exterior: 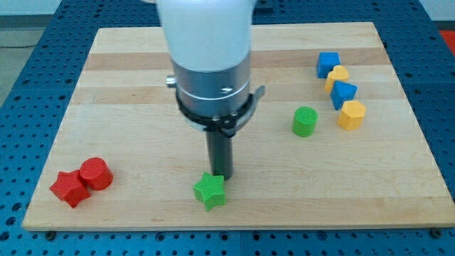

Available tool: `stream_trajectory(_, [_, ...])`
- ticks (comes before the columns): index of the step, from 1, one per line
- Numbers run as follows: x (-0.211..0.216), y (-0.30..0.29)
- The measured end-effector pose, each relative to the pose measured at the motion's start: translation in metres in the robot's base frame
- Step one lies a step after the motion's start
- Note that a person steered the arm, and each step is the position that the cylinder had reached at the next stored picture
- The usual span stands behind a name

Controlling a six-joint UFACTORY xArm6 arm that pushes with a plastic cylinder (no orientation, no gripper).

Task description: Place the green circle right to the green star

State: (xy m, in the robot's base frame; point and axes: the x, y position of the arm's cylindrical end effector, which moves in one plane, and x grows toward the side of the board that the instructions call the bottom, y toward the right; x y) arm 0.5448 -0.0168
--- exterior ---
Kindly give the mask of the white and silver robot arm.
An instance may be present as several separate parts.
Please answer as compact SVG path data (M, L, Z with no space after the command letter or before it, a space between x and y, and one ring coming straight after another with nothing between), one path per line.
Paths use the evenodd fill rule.
M206 132L233 137L264 91L250 92L256 0L157 1L182 114Z

